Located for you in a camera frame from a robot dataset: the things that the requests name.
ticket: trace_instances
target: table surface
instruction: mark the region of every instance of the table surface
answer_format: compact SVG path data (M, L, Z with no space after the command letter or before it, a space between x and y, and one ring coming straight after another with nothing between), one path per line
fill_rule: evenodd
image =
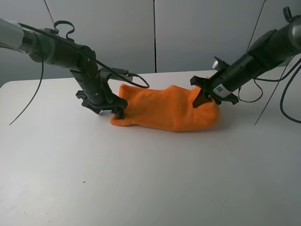
M143 76L153 89L189 89L193 75L213 73ZM296 117L299 81L285 104ZM301 126L280 113L285 82L256 126L274 83L260 83L256 103L220 105L213 128L172 133L112 126L111 113L81 106L74 79L44 80L9 126L37 84L0 88L0 226L301 225ZM120 84L110 81L113 92ZM252 82L241 92L258 95Z

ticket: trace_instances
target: black cable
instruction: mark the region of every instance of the black cable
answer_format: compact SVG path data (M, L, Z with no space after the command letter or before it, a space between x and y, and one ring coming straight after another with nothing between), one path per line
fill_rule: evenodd
M242 100L242 99L240 99L240 96L239 96L239 93L240 93L240 90L241 90L241 87L239 87L239 89L238 89L238 99L240 101L246 102L246 103L254 103L254 102L256 102L256 101L258 101L258 100L260 100L262 98L262 96L263 96L263 90L262 90L262 88L256 83L255 79L253 79L253 81L254 81L255 85L261 90L260 96L256 100L251 100L251 101Z
M75 50L76 52L80 53L81 55L89 58L90 60L94 61L95 63L99 64L100 66L104 67L105 69L107 69L109 72L113 73L114 75L116 75L117 77L121 78L123 81L126 81L127 83L131 84L131 85L134 85L134 86L137 86L137 87L140 87L140 88L144 88L144 89L147 89L150 87L150 85L144 80L146 86L142 86L142 85L139 85L135 82L132 82L126 78L124 78L123 76L121 76L120 74L116 73L114 70L112 70L110 67L108 67L107 65L103 64L102 62L100 62L99 60L89 56L88 54L82 52L78 47L74 46L74 43L73 42L68 42L62 38L60 38L59 36L56 36L56 35L53 35L53 34L50 34L50 33L47 33L45 31L42 31L42 30L39 30L37 28L34 28L34 27L31 27L31 26L28 26L26 24L22 24L22 23L19 23L21 27L23 28L26 28L26 29L29 29L29 30L32 30L34 32L37 32L37 33L40 33L40 34L43 34L43 35L46 35L50 38L53 38L57 41L60 41L62 43L64 43L66 46L70 47L71 49Z
M291 62L291 60L294 58L295 56L293 56L288 62L287 62L287 65L285 68L287 68L288 64ZM280 78L280 79L258 79L256 78L256 80L259 80L259 81L271 81L271 82L279 82L279 81L282 81L284 79L286 79L292 72L293 70L299 65L299 63L301 63L301 58L297 61L297 63L286 73L285 76L283 76L283 78Z
M291 116L289 116L288 114L286 114L283 110L283 100L284 100L284 97L285 97L285 94L287 92L287 89L288 87L290 86L290 84L292 83L293 79L296 77L297 73L301 70L301 65L297 68L297 70L294 72L294 74L292 75L292 77L290 78L290 80L288 81L287 85L285 86L284 90L283 90L283 93L282 93L282 96L281 96L281 99L280 99L280 111L281 113L286 117L288 118L289 120L293 121L293 122L296 122L296 123L301 123L300 120L297 120L297 119L294 119L292 118Z
M271 96L269 97L269 100L267 101L267 103L266 103L266 105L264 106L262 112L260 113L260 115L259 115L257 121L255 122L255 125L258 123L259 119L261 118L262 114L264 113L265 109L267 108L267 106L268 106L270 100L272 99L272 97L273 97L273 95L274 95L274 93L275 93L275 91L276 91L276 89L277 89L277 87L278 87L280 81L282 81L282 78L283 78L282 76L284 75L284 72L286 71L286 69L287 69L287 67L288 67L288 65L289 65L289 63L290 63L290 61L287 62L287 64L286 64L284 70L282 71L282 74L281 74L281 76L280 76L280 79L278 79L278 82L277 82L277 84L276 84L276 86L275 86L275 88L274 88L274 90L273 90ZM289 72L288 72L285 76L286 76L286 77L289 76L289 74L290 74L290 73L298 66L298 64L299 64L299 61L298 61L298 62L297 62L297 63L289 70Z
M41 86L41 83L42 83L42 79L43 79L43 75L44 75L44 57L43 57L43 52L42 52L42 45L41 45L41 42L38 38L38 36L36 35L37 37L37 44L39 46L39 49L40 49L40 52L41 52L41 61L42 61L42 72L41 72L41 78L40 78L40 82L39 82L39 85L37 87L37 90L36 92L33 94L32 96L32 99L29 101L29 103L26 105L26 107L21 111L21 113L10 123L13 124L20 116L21 114L23 114L23 112L27 109L27 107L31 104L32 100L35 98L35 96L37 95L39 89L40 89L40 86Z

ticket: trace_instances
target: orange sock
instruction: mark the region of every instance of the orange sock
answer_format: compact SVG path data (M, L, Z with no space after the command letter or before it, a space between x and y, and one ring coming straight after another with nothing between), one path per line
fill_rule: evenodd
M199 91L199 87L187 90L170 86L165 90L154 90L122 84L119 96L128 102L125 118L119 120L114 116L111 124L136 124L173 132L208 128L217 123L220 109L214 101L193 108L192 102Z

